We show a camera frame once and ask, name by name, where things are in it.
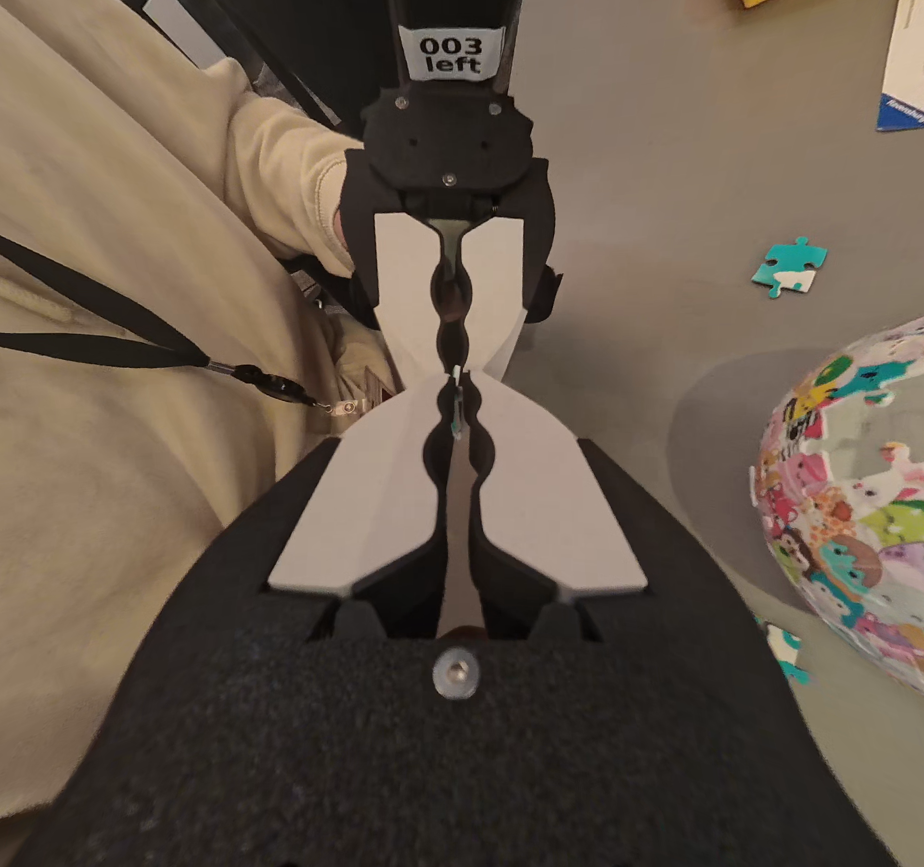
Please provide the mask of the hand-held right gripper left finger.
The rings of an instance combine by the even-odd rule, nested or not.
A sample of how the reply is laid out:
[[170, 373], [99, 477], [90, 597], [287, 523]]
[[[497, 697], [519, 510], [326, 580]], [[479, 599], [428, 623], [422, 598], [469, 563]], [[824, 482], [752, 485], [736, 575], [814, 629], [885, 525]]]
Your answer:
[[339, 439], [267, 584], [366, 602], [394, 638], [430, 639], [445, 596], [456, 383], [434, 375]]

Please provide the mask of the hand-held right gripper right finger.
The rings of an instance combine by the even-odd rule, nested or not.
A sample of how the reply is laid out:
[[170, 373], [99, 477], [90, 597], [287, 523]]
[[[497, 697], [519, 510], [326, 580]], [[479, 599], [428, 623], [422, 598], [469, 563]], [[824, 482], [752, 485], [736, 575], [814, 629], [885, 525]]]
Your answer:
[[578, 438], [484, 372], [463, 376], [469, 568], [488, 626], [527, 638], [550, 607], [642, 594], [648, 578]]

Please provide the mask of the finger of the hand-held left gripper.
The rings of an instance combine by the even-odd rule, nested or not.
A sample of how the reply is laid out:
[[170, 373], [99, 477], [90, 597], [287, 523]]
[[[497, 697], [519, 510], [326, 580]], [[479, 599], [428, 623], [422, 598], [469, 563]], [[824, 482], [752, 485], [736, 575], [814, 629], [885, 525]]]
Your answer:
[[400, 384], [446, 382], [437, 351], [442, 322], [433, 302], [433, 278], [443, 261], [442, 236], [409, 214], [377, 213], [374, 237], [374, 312]]
[[504, 376], [525, 323], [524, 223], [494, 217], [460, 239], [459, 263], [468, 276], [470, 304], [464, 318], [471, 372]]

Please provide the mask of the colourful puzzle ball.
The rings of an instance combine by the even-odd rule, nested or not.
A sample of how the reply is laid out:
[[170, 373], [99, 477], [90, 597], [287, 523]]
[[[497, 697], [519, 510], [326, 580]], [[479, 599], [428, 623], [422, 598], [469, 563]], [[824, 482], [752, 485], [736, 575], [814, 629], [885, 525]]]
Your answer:
[[923, 690], [923, 319], [793, 385], [749, 471], [768, 549], [811, 609]]

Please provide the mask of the person's left forearm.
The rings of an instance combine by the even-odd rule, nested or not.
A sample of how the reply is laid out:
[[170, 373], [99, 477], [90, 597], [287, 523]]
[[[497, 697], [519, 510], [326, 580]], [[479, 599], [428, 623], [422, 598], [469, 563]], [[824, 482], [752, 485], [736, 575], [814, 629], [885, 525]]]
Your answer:
[[346, 152], [359, 143], [259, 96], [233, 59], [202, 77], [216, 146], [210, 173], [225, 204], [278, 259], [303, 253], [331, 275], [352, 276], [340, 207]]

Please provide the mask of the teal white puzzle piece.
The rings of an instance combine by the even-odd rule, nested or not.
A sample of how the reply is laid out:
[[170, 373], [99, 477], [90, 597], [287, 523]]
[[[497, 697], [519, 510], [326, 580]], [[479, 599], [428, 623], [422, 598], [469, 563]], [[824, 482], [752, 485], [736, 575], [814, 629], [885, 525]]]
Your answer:
[[779, 298], [783, 291], [804, 295], [810, 292], [828, 255], [826, 248], [810, 243], [805, 236], [787, 244], [774, 244], [750, 281], [765, 287], [769, 298]]

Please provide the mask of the white instruction sheet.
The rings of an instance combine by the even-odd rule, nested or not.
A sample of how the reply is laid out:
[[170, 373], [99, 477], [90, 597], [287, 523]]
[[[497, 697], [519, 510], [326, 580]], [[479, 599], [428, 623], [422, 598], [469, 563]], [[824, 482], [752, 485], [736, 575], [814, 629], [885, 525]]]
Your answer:
[[877, 114], [880, 133], [923, 128], [923, 0], [898, 0]]

